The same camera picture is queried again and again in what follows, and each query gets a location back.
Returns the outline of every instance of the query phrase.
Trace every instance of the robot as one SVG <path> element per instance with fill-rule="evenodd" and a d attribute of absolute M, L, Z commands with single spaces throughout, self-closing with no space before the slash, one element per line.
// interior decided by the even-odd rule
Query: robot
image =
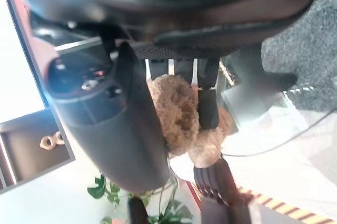
<path fill-rule="evenodd" d="M 293 74 L 263 70 L 261 43 L 292 25 L 313 0 L 27 0 L 33 35 L 52 45 L 45 86 L 67 126 L 102 173 L 123 189 L 163 186 L 168 151 L 146 85 L 168 73 L 192 82 L 197 59 L 203 129 L 219 123 L 216 83 L 220 58 L 235 52 L 235 69 L 272 92 L 295 84 Z M 194 168 L 203 193 L 203 223 L 250 223 L 226 161 Z M 146 210 L 129 202 L 132 223 Z"/>

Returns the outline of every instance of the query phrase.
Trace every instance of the potted plant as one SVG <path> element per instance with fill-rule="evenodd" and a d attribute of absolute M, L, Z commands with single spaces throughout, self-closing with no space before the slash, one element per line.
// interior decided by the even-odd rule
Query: potted plant
<path fill-rule="evenodd" d="M 121 190 L 118 185 L 113 182 L 107 181 L 105 176 L 101 174 L 99 178 L 95 177 L 96 187 L 89 187 L 87 189 L 88 193 L 95 199 L 100 199 L 106 196 L 106 199 L 111 202 L 114 209 L 120 205 L 121 197 L 139 197 L 143 200 L 144 206 L 147 207 L 151 197 L 160 194 L 158 215 L 149 216 L 148 222 L 150 224 L 183 224 L 192 223 L 193 215 L 187 206 L 183 205 L 180 201 L 175 200 L 174 196 L 178 187 L 178 182 L 174 176 L 172 176 L 164 187 L 160 190 L 149 191 L 141 195 L 132 194 Z M 161 210 L 161 201 L 163 191 L 169 186 L 173 186 L 172 193 L 165 207 L 165 210 Z M 101 220 L 101 224 L 117 224 L 123 223 L 117 219 L 112 219 L 111 217 L 105 217 Z"/>

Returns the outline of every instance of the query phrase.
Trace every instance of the black cable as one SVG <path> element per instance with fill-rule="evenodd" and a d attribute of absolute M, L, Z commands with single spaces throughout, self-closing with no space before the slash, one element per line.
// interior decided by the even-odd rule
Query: black cable
<path fill-rule="evenodd" d="M 258 155 L 261 155 L 261 154 L 265 154 L 267 152 L 270 152 L 270 151 L 273 151 L 273 150 L 276 150 L 277 148 L 280 148 L 282 147 L 283 145 L 286 145 L 287 143 L 291 142 L 292 140 L 298 138 L 300 135 L 302 135 L 303 133 L 309 131 L 310 129 L 312 129 L 313 127 L 315 127 L 317 124 L 319 124 L 321 121 L 325 120 L 327 117 L 329 117 L 332 113 L 336 112 L 337 111 L 337 108 L 333 108 L 331 111 L 329 111 L 326 115 L 324 115 L 322 118 L 320 118 L 318 121 L 316 121 L 315 123 L 313 123 L 310 127 L 308 127 L 307 129 L 299 132 L 297 135 L 293 136 L 292 138 L 290 138 L 288 141 L 285 141 L 284 143 L 274 147 L 274 148 L 271 148 L 271 149 L 268 149 L 268 150 L 265 150 L 265 151 L 262 151 L 262 152 L 259 152 L 259 153 L 254 153 L 254 154 L 250 154 L 250 155 L 230 155 L 230 154 L 222 154 L 222 156 L 226 156 L 226 157 L 253 157 L 253 156 L 258 156 Z"/>

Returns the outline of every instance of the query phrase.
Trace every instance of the brown teddy bear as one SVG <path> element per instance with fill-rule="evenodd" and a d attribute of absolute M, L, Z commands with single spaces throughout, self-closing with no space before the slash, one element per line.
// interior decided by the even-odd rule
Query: brown teddy bear
<path fill-rule="evenodd" d="M 216 129 L 200 130 L 197 89 L 182 77 L 163 75 L 148 82 L 170 156 L 189 153 L 198 168 L 214 164 L 228 132 L 227 119 L 220 116 Z"/>

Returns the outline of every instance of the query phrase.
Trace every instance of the brown object on shelf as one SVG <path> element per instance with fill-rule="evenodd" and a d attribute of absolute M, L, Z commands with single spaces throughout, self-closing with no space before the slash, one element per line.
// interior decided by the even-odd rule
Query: brown object on shelf
<path fill-rule="evenodd" d="M 226 133 L 220 128 L 201 131 L 189 150 L 189 157 L 196 168 L 206 168 L 221 156 L 221 143 Z"/>
<path fill-rule="evenodd" d="M 180 76 L 163 75 L 148 83 L 170 153 L 180 156 L 199 132 L 197 95 Z"/>
<path fill-rule="evenodd" d="M 219 107 L 219 126 L 200 130 L 197 113 L 198 92 L 183 78 L 163 75 L 148 82 L 170 158 L 186 152 L 198 168 L 214 164 L 221 156 L 221 143 L 232 130 L 234 121 Z"/>

